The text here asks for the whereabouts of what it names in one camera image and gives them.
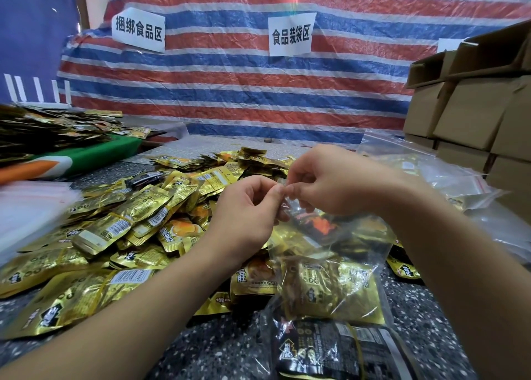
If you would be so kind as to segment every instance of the green cloth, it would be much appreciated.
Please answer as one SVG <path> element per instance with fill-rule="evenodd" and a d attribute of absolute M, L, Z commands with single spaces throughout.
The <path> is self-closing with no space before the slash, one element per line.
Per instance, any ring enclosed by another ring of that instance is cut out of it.
<path fill-rule="evenodd" d="M 79 175 L 102 168 L 113 162 L 121 161 L 136 154 L 142 140 L 120 135 L 110 135 L 113 140 L 102 142 L 83 148 L 68 148 L 57 152 L 36 155 L 34 158 L 44 156 L 67 156 L 72 160 L 72 166 L 63 176 Z"/>

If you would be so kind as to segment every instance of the white paper sign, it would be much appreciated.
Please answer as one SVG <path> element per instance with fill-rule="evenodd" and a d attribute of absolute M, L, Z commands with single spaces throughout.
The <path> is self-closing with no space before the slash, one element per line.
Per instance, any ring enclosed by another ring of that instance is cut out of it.
<path fill-rule="evenodd" d="M 443 52 L 443 51 L 452 51 L 457 50 L 459 47 L 459 43 L 464 41 L 464 39 L 445 39 L 440 38 L 439 43 L 437 45 L 437 53 Z"/>
<path fill-rule="evenodd" d="M 297 55 L 312 51 L 316 12 L 269 18 L 269 55 Z"/>
<path fill-rule="evenodd" d="M 164 53 L 166 17 L 127 8 L 113 16 L 112 32 L 115 41 Z"/>

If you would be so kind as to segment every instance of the stack of cardboard boxes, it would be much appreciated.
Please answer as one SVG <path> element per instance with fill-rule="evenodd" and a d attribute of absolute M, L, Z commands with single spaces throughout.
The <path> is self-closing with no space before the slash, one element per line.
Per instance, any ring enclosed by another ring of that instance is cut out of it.
<path fill-rule="evenodd" d="M 531 223 L 531 21 L 414 62 L 407 87 L 406 139 L 488 173 L 511 191 L 499 201 Z"/>

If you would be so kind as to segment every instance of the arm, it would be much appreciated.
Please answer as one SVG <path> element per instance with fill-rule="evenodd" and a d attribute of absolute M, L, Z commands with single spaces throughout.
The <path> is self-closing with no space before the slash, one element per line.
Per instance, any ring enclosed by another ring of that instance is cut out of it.
<path fill-rule="evenodd" d="M 480 377 L 531 377 L 531 274 L 425 182 L 344 149 L 318 146 L 293 163 L 286 194 L 308 209 L 381 216 Z"/>
<path fill-rule="evenodd" d="M 283 199 L 283 187 L 275 184 L 251 176 L 227 187 L 209 231 L 190 252 L 123 299 L 5 366 L 0 377 L 144 378 L 207 297 L 265 244 Z"/>

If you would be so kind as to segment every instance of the red-and-blue striped tarp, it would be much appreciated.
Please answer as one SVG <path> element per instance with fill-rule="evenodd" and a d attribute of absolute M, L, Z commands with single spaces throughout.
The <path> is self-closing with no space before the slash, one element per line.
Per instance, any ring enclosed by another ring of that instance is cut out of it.
<path fill-rule="evenodd" d="M 166 52 L 114 42 L 127 7 L 166 17 Z M 312 52 L 269 57 L 268 18 L 317 12 Z M 190 133 L 355 148 L 367 128 L 402 130 L 411 61 L 439 38 L 531 17 L 531 0 L 110 0 L 71 38 L 58 75 L 76 106 L 186 122 Z"/>

